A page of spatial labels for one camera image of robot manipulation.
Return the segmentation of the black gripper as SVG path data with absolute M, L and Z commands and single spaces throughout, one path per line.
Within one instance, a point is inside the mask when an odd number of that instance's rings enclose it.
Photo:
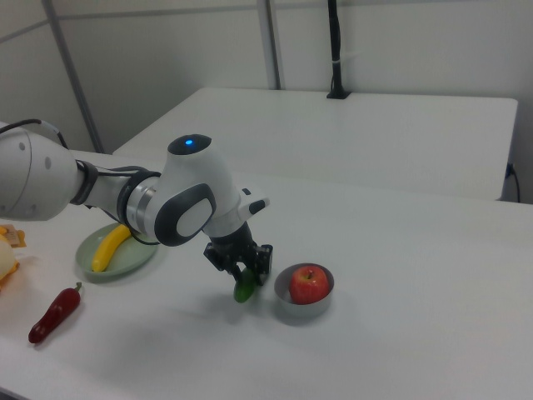
M 259 246 L 252 237 L 251 229 L 245 222 L 235 232 L 224 237 L 210 237 L 204 256 L 218 271 L 226 271 L 235 279 L 236 284 L 244 282 L 239 263 L 255 274 L 255 283 L 262 287 L 271 271 L 273 246 Z

